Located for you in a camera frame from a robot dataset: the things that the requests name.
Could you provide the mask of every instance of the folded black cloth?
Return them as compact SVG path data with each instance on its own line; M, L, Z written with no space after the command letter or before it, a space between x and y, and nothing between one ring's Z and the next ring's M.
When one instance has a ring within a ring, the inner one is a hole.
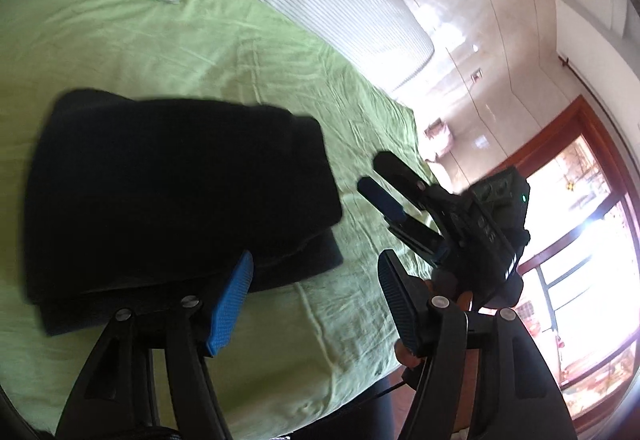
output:
M254 290L289 284L342 262L328 230L341 217L311 117L76 90L54 105L28 174L26 295L50 304L197 279L242 250Z

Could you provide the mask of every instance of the pink object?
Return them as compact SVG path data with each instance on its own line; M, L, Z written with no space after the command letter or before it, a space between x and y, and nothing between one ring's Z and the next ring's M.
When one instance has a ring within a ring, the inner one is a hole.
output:
M427 138L426 149L430 152L428 160L434 162L437 158L447 154L453 147L453 135L446 122L438 119L424 130Z

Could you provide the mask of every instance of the window frame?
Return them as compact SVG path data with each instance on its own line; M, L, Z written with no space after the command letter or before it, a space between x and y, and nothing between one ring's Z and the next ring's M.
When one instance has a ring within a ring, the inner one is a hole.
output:
M537 269L550 312L552 308L550 306L548 296L549 284L544 282L540 265L556 255L560 250L563 250L566 246L573 243L588 226L589 222L600 219L619 202L622 203L626 220L630 227L634 250L636 252L636 258L640 268L640 226L638 224L640 221L640 196L638 194L638 188L634 184L631 174L626 167L625 161L610 136L609 131L588 101L582 96L577 97L577 99L575 99L567 109L560 113L560 115L540 131L540 133L532 140L527 142L498 167L488 173L488 176L490 176L507 168L508 166L515 166L525 178L528 178L548 162L553 160L580 136L584 138L585 142L591 148L591 152L595 159L600 164L611 192L582 223L578 224L547 248L518 266L518 272L521 275L530 272L533 269ZM554 313L551 312L551 315L552 322L555 322ZM634 332L632 337L640 338L640 327ZM575 377L573 380L569 381L569 383L563 384L561 389L565 390L572 385L577 384L586 378L592 370L597 370L597 366L601 367L601 365L603 366L606 364L609 357L615 357L613 352L610 356L607 356L606 359L601 360L596 366L588 369L584 374ZM637 340L634 375L638 372L639 368L640 340ZM633 376L629 381L623 384L625 389L629 387L632 379ZM609 416L616 409L617 405L624 397L624 394L625 391L622 391L622 388L618 388L618 390L605 397L593 409L574 419L574 426L576 430L581 432L604 419L606 416Z

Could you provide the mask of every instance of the window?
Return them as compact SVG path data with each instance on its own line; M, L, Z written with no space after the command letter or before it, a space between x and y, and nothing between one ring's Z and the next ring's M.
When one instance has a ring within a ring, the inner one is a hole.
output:
M620 398L638 368L638 192L582 98L507 165L531 186L514 309L579 424L611 409L601 404Z

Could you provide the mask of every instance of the black pants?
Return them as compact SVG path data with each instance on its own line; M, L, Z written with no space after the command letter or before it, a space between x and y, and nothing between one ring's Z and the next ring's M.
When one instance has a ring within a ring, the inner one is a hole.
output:
M379 380L347 406L367 400L389 388L388 378ZM394 440L391 395L367 402L345 413L340 409L291 434L291 440Z

